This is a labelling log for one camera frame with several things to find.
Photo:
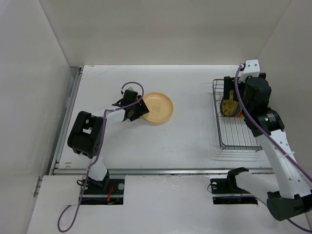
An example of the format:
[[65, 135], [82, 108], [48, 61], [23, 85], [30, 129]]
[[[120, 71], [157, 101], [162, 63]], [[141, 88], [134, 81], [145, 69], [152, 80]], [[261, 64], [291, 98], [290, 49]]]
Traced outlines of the yellow black patterned plate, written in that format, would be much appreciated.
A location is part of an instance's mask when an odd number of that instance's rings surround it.
[[241, 112], [238, 101], [234, 100], [234, 90], [230, 90], [229, 98], [222, 98], [220, 112], [224, 117], [236, 117]]

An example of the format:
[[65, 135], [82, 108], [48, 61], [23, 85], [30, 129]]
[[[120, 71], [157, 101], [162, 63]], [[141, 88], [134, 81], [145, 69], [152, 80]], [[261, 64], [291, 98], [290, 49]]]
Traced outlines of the beige bear plate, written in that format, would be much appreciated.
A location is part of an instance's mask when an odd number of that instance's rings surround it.
[[173, 114], [174, 105], [171, 99], [163, 93], [151, 92], [145, 94], [143, 100], [149, 110], [149, 113], [142, 117], [151, 123], [166, 122]]

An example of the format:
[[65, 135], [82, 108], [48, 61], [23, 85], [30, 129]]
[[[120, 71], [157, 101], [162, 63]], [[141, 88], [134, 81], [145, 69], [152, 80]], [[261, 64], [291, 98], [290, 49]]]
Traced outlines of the orange plate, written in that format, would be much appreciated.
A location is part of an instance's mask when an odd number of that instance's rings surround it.
[[240, 111], [240, 112], [236, 115], [236, 117], [243, 117], [242, 112]]

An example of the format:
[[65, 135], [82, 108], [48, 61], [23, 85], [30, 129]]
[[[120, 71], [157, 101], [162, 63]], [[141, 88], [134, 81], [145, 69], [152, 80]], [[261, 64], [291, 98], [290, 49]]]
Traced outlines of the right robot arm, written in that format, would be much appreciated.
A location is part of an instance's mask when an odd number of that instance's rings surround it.
[[244, 121], [264, 150], [277, 186], [240, 167], [228, 171], [226, 187], [231, 192], [245, 190], [263, 201], [278, 221], [312, 210], [312, 177], [298, 165], [280, 115], [269, 107], [272, 89], [266, 74], [224, 77], [224, 97], [233, 97]]

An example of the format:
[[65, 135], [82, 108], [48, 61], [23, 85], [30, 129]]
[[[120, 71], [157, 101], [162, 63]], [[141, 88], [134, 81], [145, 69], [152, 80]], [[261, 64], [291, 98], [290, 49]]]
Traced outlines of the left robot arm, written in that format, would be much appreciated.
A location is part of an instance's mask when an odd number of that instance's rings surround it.
[[106, 127], [126, 120], [134, 121], [149, 113], [143, 95], [133, 90], [126, 90], [122, 94], [122, 99], [114, 103], [112, 109], [104, 110], [102, 115], [79, 112], [67, 140], [68, 147], [75, 154], [89, 159], [82, 186], [100, 194], [106, 192], [110, 185], [109, 172], [101, 155]]

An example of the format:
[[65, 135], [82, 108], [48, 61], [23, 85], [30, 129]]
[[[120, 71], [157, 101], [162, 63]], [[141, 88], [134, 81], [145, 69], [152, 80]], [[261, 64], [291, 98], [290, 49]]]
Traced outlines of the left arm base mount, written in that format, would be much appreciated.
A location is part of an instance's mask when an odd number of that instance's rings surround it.
[[124, 184], [121, 178], [106, 180], [104, 185], [101, 182], [88, 182], [82, 195], [81, 205], [123, 205]]

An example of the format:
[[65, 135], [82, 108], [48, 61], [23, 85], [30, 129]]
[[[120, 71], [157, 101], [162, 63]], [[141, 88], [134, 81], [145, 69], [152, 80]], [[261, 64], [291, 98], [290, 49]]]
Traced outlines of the left metal table rail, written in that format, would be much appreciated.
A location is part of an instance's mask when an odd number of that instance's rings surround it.
[[64, 146], [70, 116], [72, 113], [73, 103], [75, 102], [74, 99], [77, 94], [83, 67], [71, 66], [70, 70], [71, 70], [71, 78], [69, 88], [65, 96], [63, 110], [60, 116], [58, 129], [54, 140], [54, 145], [49, 159], [47, 172], [48, 174], [51, 174], [51, 171], [55, 169]]

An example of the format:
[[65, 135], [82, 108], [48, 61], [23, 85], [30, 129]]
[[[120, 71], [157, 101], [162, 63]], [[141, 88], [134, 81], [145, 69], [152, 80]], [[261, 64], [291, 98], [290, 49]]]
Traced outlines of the metal table rail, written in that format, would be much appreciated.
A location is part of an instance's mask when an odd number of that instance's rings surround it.
[[60, 116], [58, 129], [54, 140], [54, 145], [49, 159], [47, 172], [48, 174], [51, 174], [51, 171], [55, 169], [64, 146], [70, 116], [72, 113], [73, 103], [75, 102], [74, 99], [77, 94], [83, 67], [71, 66], [70, 70], [71, 70], [71, 78], [69, 88], [65, 96], [63, 110]]
[[[231, 169], [109, 169], [112, 175], [222, 175]], [[83, 175], [86, 169], [54, 169], [52, 175]]]

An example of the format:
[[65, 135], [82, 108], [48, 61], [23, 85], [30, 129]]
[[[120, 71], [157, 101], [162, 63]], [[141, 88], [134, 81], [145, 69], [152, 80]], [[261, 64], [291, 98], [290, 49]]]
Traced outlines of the front metal table rail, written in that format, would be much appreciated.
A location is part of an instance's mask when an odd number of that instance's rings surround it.
[[[109, 169], [112, 175], [222, 175], [231, 169]], [[86, 169], [54, 169], [52, 175], [83, 175]]]

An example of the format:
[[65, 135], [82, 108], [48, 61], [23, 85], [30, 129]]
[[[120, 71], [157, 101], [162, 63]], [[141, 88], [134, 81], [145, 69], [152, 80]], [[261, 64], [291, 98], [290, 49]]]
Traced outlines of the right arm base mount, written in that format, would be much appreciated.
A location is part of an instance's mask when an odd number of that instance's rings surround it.
[[214, 205], [257, 205], [257, 199], [240, 188], [231, 188], [226, 178], [211, 178], [208, 192], [213, 196]]

